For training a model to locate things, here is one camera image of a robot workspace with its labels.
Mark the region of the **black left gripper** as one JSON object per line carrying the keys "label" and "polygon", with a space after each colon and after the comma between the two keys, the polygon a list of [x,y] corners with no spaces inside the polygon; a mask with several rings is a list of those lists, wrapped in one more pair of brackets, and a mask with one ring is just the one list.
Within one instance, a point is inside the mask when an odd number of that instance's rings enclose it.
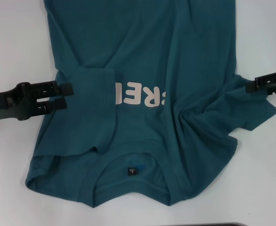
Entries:
{"label": "black left gripper", "polygon": [[34,116],[66,109],[67,104],[64,98],[43,102],[37,102],[37,99],[71,95],[73,95],[71,83],[58,84],[56,81],[19,83],[9,91],[0,92],[0,120],[16,118],[24,121]]}

